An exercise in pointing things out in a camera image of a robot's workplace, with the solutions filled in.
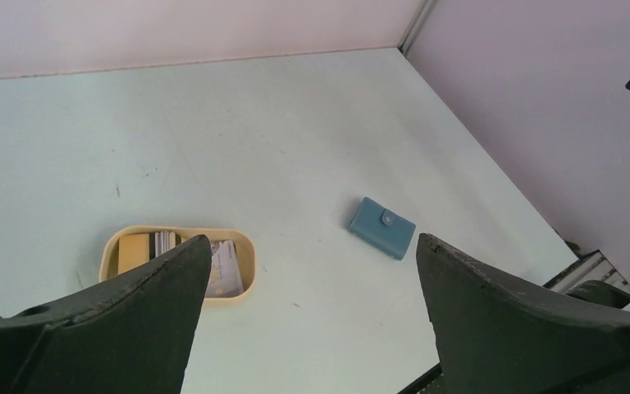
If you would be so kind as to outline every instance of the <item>white wall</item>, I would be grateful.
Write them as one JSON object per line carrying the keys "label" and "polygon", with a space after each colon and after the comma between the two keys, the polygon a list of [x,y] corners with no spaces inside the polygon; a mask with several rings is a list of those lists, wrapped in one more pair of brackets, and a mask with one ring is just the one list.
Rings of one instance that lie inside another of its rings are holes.
{"label": "white wall", "polygon": [[397,45],[418,0],[0,0],[0,77]]}
{"label": "white wall", "polygon": [[439,0],[409,59],[545,219],[630,281],[630,1]]}

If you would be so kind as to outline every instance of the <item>table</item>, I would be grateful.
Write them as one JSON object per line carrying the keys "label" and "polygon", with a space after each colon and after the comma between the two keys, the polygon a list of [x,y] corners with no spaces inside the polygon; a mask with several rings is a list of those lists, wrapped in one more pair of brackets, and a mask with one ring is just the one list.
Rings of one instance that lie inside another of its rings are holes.
{"label": "table", "polygon": [[202,312],[183,392],[397,392],[435,338],[416,237],[345,230],[364,196],[537,283],[575,260],[393,48],[0,80],[0,315],[93,285],[120,228],[234,227],[255,288]]}

